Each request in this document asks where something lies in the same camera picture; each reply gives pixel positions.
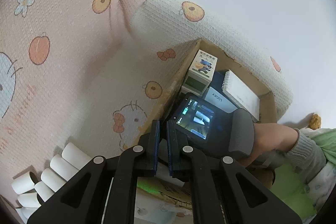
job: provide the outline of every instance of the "gray ribbed grip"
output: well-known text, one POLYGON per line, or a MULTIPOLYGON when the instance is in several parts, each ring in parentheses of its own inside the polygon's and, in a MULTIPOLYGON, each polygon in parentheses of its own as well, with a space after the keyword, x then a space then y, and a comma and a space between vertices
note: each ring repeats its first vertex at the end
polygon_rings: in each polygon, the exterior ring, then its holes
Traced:
POLYGON ((251 155, 254 142, 254 125, 251 114, 239 108, 234 111, 229 143, 230 155, 239 160, 251 155))

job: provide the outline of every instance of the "white wall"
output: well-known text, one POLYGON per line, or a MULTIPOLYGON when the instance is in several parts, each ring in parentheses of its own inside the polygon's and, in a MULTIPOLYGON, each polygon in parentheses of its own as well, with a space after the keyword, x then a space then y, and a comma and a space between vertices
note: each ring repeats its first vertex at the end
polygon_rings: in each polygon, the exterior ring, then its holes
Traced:
POLYGON ((317 112, 323 127, 336 127, 335 0, 191 1, 220 13, 280 64, 294 92, 281 123, 317 112))

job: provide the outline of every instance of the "spiral notebook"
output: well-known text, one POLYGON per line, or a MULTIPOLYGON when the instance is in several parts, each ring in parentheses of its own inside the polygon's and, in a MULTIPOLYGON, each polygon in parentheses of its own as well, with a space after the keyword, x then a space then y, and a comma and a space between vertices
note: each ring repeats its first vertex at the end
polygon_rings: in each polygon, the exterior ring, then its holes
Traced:
POLYGON ((255 121, 259 120, 259 97, 231 70, 225 73, 222 90, 238 107, 250 112, 255 121))

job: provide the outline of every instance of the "silver screw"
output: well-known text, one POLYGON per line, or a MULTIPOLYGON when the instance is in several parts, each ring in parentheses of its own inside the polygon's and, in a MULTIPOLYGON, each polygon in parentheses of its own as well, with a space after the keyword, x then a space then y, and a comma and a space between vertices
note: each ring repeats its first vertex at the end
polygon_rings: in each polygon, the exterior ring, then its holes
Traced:
POLYGON ((229 156, 225 156, 225 157, 223 158, 223 162, 224 162, 225 164, 231 164, 231 163, 233 163, 233 158, 231 158, 231 157, 229 157, 229 156))
POLYGON ((143 147, 141 145, 136 145, 133 147, 134 152, 141 152, 143 150, 143 147))
POLYGON ((94 162, 95 164, 100 164, 100 163, 102 163, 103 161, 104 161, 104 158, 101 157, 101 156, 95 157, 95 158, 93 159, 93 162, 94 162))
POLYGON ((185 146, 183 148, 183 151, 186 152, 186 153, 190 153, 192 152, 194 149, 191 147, 191 146, 185 146))

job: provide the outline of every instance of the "triangular cutout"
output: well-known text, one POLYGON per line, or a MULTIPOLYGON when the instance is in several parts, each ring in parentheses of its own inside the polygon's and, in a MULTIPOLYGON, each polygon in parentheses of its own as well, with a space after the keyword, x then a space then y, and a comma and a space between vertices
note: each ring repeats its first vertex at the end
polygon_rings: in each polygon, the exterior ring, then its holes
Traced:
POLYGON ((267 202, 267 197, 245 178, 243 174, 237 173, 236 178, 250 208, 257 207, 258 205, 267 202))
POLYGON ((73 208, 78 208, 83 198, 87 184, 90 181, 91 174, 86 173, 67 193, 61 197, 61 202, 73 208))

